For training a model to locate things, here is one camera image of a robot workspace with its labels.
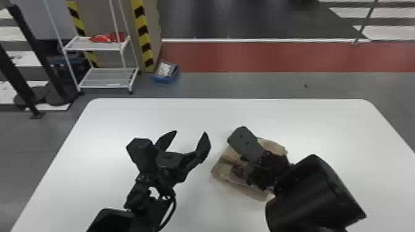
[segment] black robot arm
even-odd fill
[[[208,134],[203,133],[194,151],[185,154],[167,152],[176,134],[176,131],[171,131],[155,144],[143,138],[130,142],[127,151],[140,174],[124,204],[127,211],[103,209],[88,232],[155,232],[163,229],[177,204],[173,187],[184,182],[189,172],[206,159],[211,149]],[[158,197],[151,195],[152,187],[157,190]],[[171,205],[170,213],[162,222]]]
[[[346,227],[366,217],[334,170],[316,155],[297,164],[265,150],[247,127],[237,128],[230,146],[249,164],[242,177],[275,197],[266,205],[271,232],[346,232]]]

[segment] black pole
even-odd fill
[[[69,96],[64,89],[63,83],[51,68],[46,58],[44,49],[42,49],[39,42],[36,40],[35,36],[31,32],[18,5],[10,4],[8,5],[7,9],[9,10],[10,15],[13,16],[14,20],[16,21],[17,25],[19,26],[23,34],[25,35],[29,45],[33,49],[33,52],[36,54],[37,58],[42,64],[44,70],[46,71],[46,74],[48,74],[49,79],[51,80],[51,83],[58,95],[60,95],[60,97],[63,98],[63,100],[70,101]]]
[[[372,7],[369,9],[369,12],[366,15],[366,18],[364,18],[363,23],[362,23],[362,27],[359,30],[359,33],[356,37],[356,39],[353,42],[353,45],[356,45],[359,42],[360,39],[360,35],[363,34],[363,30],[366,27],[367,23],[369,22],[369,19],[371,19],[373,10],[376,8],[377,3],[379,2],[379,0],[375,0],[372,4]]]
[[[36,98],[35,93],[27,85],[22,74],[13,64],[6,50],[0,44],[0,70],[19,94],[19,96],[26,103],[26,106],[33,112],[32,118],[41,118],[44,113],[41,113],[35,106],[34,99]]]

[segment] cable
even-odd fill
[[[170,211],[170,213],[167,216],[167,218],[164,220],[164,222],[160,224],[159,228],[157,229],[157,232],[160,231],[160,230],[163,230],[163,228],[168,224],[168,222],[172,218],[173,213],[176,211],[176,206],[177,206],[176,197],[173,197],[172,201],[173,201],[173,208]]]

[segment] hazard tape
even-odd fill
[[[153,72],[155,63],[153,59],[153,50],[151,50],[150,35],[148,32],[147,17],[144,11],[143,0],[131,0],[133,15],[135,18],[135,28],[138,33],[138,42],[140,44],[141,53],[146,72]]]
[[[72,16],[72,21],[75,25],[75,28],[77,29],[78,35],[86,36],[85,25],[81,20],[77,3],[73,1],[66,1],[66,6],[68,7],[69,13]],[[93,52],[86,51],[84,52],[84,55],[91,62],[94,68],[98,68],[98,60]]]

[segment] red floor stripe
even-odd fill
[[[415,72],[415,43],[165,43],[182,72]]]

